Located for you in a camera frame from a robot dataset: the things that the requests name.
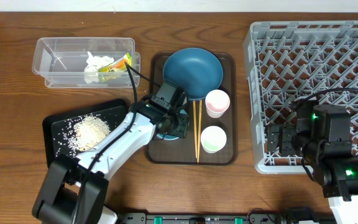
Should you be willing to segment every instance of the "clear plastic container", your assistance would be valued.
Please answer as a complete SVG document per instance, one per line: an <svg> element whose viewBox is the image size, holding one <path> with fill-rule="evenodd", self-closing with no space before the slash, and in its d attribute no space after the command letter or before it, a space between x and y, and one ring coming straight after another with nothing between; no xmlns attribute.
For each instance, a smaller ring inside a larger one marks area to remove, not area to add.
<svg viewBox="0 0 358 224"><path fill-rule="evenodd" d="M49 88L130 88L127 72L103 72L114 78L105 82L86 83L85 78L99 77L98 72L84 72L88 51L94 56L109 56L118 60L126 53L132 56L132 67L140 72L140 55L135 41L116 37L45 37L37 42L32 71L45 78ZM140 77L134 75L138 86Z"/></svg>

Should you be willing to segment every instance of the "chopsticks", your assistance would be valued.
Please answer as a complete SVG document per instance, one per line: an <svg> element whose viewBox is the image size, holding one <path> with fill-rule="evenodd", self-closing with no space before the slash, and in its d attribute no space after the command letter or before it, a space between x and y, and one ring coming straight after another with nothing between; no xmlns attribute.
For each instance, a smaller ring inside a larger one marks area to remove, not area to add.
<svg viewBox="0 0 358 224"><path fill-rule="evenodd" d="M200 111L198 112L198 144L197 144L197 163L200 162L200 142L201 142L201 115L203 112L203 100L200 100Z"/></svg>
<svg viewBox="0 0 358 224"><path fill-rule="evenodd" d="M203 112L203 100L200 100L200 110L198 112L198 132L197 132L196 101L193 101L194 143L195 143L195 149L196 149L197 163L200 162L201 115L202 115L202 112Z"/></svg>
<svg viewBox="0 0 358 224"><path fill-rule="evenodd" d="M196 101L193 101L193 117L194 117L194 147L196 149L196 159L197 155L197 117L196 117Z"/></svg>

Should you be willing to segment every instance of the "blue bowl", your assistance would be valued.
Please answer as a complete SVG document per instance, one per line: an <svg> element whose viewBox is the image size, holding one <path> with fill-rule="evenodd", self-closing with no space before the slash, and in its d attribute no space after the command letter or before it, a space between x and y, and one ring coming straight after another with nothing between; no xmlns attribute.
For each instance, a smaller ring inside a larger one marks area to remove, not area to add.
<svg viewBox="0 0 358 224"><path fill-rule="evenodd" d="M207 50L182 49L168 58L163 79L186 90L189 100L202 100L221 85L223 68L219 59Z"/></svg>

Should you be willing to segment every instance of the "cup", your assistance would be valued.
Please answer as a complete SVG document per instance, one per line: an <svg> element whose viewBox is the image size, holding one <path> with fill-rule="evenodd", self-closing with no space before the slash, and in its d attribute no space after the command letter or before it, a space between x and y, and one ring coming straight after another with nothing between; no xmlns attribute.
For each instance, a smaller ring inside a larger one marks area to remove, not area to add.
<svg viewBox="0 0 358 224"><path fill-rule="evenodd" d="M212 118L220 118L230 106L230 97L222 90L213 90L205 98L206 113Z"/></svg>
<svg viewBox="0 0 358 224"><path fill-rule="evenodd" d="M218 126L210 126L201 133L201 145L208 153L215 153L226 145L226 133Z"/></svg>

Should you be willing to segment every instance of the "white plastic basket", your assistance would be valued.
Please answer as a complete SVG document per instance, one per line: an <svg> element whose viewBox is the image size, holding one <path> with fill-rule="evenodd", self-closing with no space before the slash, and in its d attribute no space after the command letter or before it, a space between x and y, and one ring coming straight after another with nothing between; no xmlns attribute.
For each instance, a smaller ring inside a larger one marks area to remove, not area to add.
<svg viewBox="0 0 358 224"><path fill-rule="evenodd" d="M298 97L329 88L358 88L358 21L255 22L243 48L255 168L261 174L305 173L300 157L265 149L266 127L294 123L296 114L288 106ZM358 156L358 94L329 93L319 102L347 107L352 153Z"/></svg>

